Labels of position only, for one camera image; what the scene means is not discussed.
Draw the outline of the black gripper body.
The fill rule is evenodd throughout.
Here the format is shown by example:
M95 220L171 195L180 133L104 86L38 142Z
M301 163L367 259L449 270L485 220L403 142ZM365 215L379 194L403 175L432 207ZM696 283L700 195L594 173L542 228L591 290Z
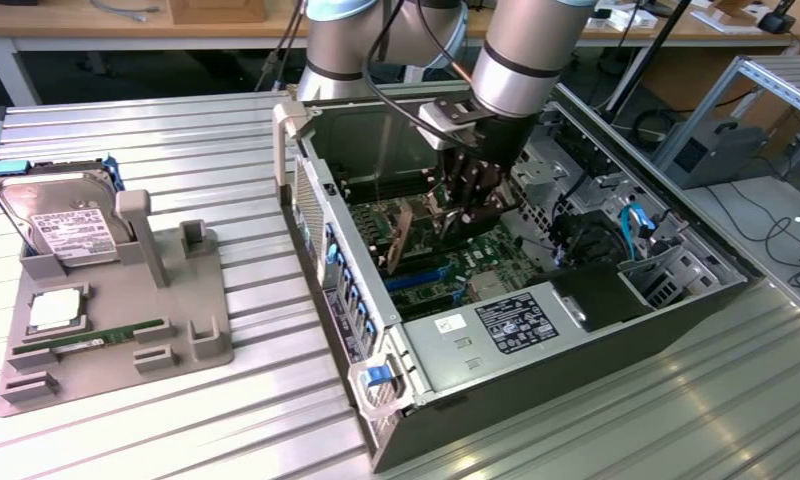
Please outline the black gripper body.
M523 152L539 114L514 118L492 115L475 123L475 142L472 156L493 164L503 173L508 173Z

